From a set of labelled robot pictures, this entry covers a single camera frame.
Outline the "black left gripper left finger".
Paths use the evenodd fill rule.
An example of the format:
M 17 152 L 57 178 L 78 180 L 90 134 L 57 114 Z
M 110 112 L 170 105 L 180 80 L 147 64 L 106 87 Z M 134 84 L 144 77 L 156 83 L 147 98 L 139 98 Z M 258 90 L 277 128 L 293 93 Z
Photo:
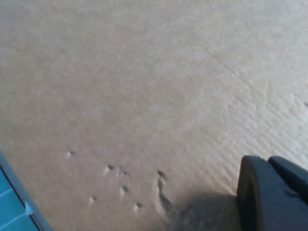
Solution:
M 303 201 L 259 156 L 241 159 L 237 205 L 243 231 L 306 231 L 308 201 Z

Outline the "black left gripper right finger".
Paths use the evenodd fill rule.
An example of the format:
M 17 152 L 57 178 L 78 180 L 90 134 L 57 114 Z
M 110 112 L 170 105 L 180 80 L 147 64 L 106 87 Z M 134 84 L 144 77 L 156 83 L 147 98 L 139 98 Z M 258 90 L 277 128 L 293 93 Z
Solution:
M 298 193 L 303 201 L 308 200 L 307 170 L 281 156 L 271 156 L 268 162 L 284 182 Z

